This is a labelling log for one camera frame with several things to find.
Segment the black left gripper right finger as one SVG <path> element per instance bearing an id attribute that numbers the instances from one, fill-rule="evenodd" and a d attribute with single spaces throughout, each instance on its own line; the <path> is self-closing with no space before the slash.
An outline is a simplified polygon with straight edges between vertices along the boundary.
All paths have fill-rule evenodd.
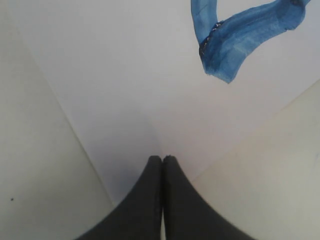
<path id="1" fill-rule="evenodd" d="M 190 183 L 178 160 L 162 163 L 162 192 L 167 240 L 251 240 L 218 214 Z"/>

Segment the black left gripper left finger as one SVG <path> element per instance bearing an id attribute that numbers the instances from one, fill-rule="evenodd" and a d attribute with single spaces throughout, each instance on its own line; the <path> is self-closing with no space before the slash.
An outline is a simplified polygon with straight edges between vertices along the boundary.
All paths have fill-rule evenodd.
<path id="1" fill-rule="evenodd" d="M 162 224 L 162 160 L 150 156 L 123 201 L 79 240 L 160 240 Z"/>

